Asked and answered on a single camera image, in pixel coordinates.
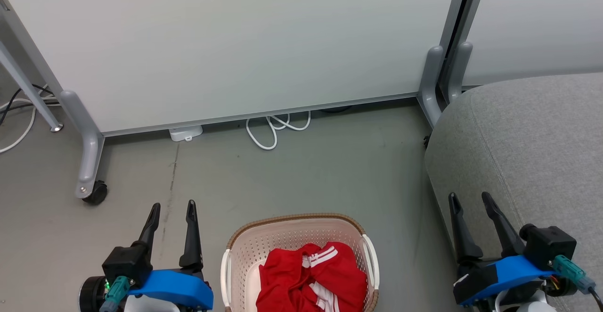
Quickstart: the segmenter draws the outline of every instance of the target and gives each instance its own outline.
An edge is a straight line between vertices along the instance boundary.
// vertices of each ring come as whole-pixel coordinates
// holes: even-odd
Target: white partition panel
[[[418,91],[450,0],[8,0],[103,132]]]
[[[603,0],[480,0],[463,85],[603,71]]]

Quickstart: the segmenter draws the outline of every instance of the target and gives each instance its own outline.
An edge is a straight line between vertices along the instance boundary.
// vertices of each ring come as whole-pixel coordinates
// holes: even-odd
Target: basket handle
[[[364,254],[368,260],[368,278],[371,281],[371,285],[375,290],[379,290],[379,261],[377,260],[377,252],[375,252],[375,246],[368,237],[368,235],[362,235],[362,241],[364,241]]]
[[[220,290],[224,307],[230,306],[230,249],[226,249],[220,266]]]

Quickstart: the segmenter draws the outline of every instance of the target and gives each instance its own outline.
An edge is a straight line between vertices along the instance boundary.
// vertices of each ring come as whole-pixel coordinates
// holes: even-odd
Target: gray fabric cushion
[[[500,243],[481,201],[487,191],[519,231],[558,226],[578,241],[574,260],[603,291],[603,74],[560,75],[477,87],[450,104],[425,155],[452,238],[456,192],[489,257]],[[555,299],[560,311],[598,311],[590,296]]]

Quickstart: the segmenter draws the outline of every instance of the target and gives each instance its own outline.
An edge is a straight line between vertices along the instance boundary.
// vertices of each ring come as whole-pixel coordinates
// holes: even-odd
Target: wire
[[[46,87],[48,87],[48,84],[45,84],[43,87],[39,87],[34,85],[34,87],[40,89],[40,91],[38,91],[38,94],[41,94],[43,91],[47,91],[47,93],[50,93],[52,96],[49,97],[43,97],[43,100],[56,100],[57,98],[54,97],[51,91],[46,90]],[[0,109],[5,108],[6,110],[3,110],[3,114],[2,114],[2,120],[0,120],[0,124],[2,124],[2,122],[4,121],[4,117],[6,117],[6,114],[8,113],[8,111],[13,110],[13,109],[17,109],[17,108],[22,108],[22,107],[27,107],[27,106],[33,106],[32,101],[28,100],[28,99],[16,99],[15,97],[19,94],[19,92],[21,91],[21,89],[17,90],[15,92],[15,94],[13,95],[13,97],[10,99],[9,102],[7,102],[6,104],[3,104],[2,106],[0,106]],[[13,102],[27,102],[28,105],[23,105],[23,106],[16,106],[16,107],[11,107],[11,105],[13,104]],[[58,103],[47,103],[47,106],[60,106],[60,104]],[[28,133],[30,133],[30,130],[32,129],[32,126],[34,125],[34,120],[36,119],[36,106],[34,106],[33,110],[32,110],[32,119],[30,120],[30,124],[27,126],[27,128],[25,129],[25,132],[17,139],[17,141],[13,142],[12,144],[10,144],[8,147],[2,148],[0,149],[0,153],[4,153],[6,151],[9,151],[10,149],[12,149],[13,147],[17,146],[19,144],[19,142],[21,142]]]
[[[559,290],[559,280],[555,278],[555,276],[551,276],[551,283],[553,284],[556,290]]]
[[[500,312],[500,302],[505,298],[507,292],[508,290],[502,291],[496,296],[496,300],[494,300],[494,309],[496,312]]]
[[[310,126],[311,114],[310,114],[310,111],[308,111],[308,121],[306,121],[306,125],[304,127],[295,127],[295,126],[290,125],[289,124],[289,122],[291,121],[290,114],[287,114],[287,121],[282,121],[281,119],[278,119],[278,117],[276,117],[274,115],[266,116],[265,118],[266,118],[266,121],[268,121],[268,125],[270,126],[270,130],[272,131],[272,136],[274,138],[274,144],[272,144],[271,146],[267,147],[267,146],[264,146],[259,143],[259,141],[256,139],[256,137],[252,134],[252,131],[249,129],[249,120],[250,119],[247,119],[247,121],[245,121],[245,129],[247,130],[249,137],[252,138],[252,140],[255,142],[256,145],[258,145],[259,148],[262,148],[265,151],[271,151],[272,149],[276,148],[276,144],[277,144],[276,131],[283,130],[283,129],[285,129],[285,127],[295,130],[295,131],[303,131],[303,130],[307,129],[308,126]],[[280,123],[282,126],[275,127],[274,124],[272,123],[272,119],[278,121],[278,123]]]
[[[599,310],[601,312],[603,312],[603,303],[601,302],[601,298],[599,297],[599,295],[596,293],[595,288],[594,287],[588,287],[588,291],[593,296],[593,298],[595,299],[595,301],[597,301],[597,305],[599,306]]]
[[[15,94],[13,94],[13,97],[10,98],[10,101],[6,105],[7,110],[2,114],[2,118],[0,118],[0,126],[2,126],[2,123],[4,122],[4,118],[6,117],[6,113],[8,113],[8,109],[10,108],[10,105],[13,104],[13,101],[15,101],[15,98],[17,97],[17,95],[19,95],[20,91],[21,91],[21,88],[19,88],[17,91],[15,91]]]
[[[48,84],[45,84],[45,85],[44,85],[44,87],[40,87],[40,86],[38,86],[37,84],[32,84],[32,86],[36,87],[37,89],[39,89],[39,90],[41,90],[41,91],[45,91],[46,93],[48,93],[48,94],[50,94],[50,95],[54,96],[54,93],[52,93],[52,92],[51,92],[51,91],[49,91],[48,89],[44,88],[44,87],[48,86]]]
[[[56,101],[54,101],[54,102],[44,102],[44,103],[46,104],[46,106],[57,106],[57,105],[58,105],[58,106],[60,106],[60,103],[59,103],[59,102],[56,102]],[[19,109],[19,108],[25,108],[25,107],[31,107],[31,106],[34,106],[34,104],[26,104],[26,105],[12,106],[12,107],[11,107],[11,108],[9,108],[9,109],[5,109],[5,110],[0,111],[0,114],[4,113],[4,112],[6,112],[6,111],[10,111],[10,110],[16,110],[16,109]]]

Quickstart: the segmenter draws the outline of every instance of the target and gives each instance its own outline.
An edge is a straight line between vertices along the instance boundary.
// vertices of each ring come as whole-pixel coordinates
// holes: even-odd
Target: laundry basket
[[[232,236],[222,257],[220,288],[226,312],[257,312],[261,290],[259,266],[274,248],[297,250],[307,243],[324,247],[329,241],[350,246],[356,264],[367,275],[364,312],[372,312],[379,298],[379,263],[371,239],[362,226],[342,214],[287,215],[251,222]]]

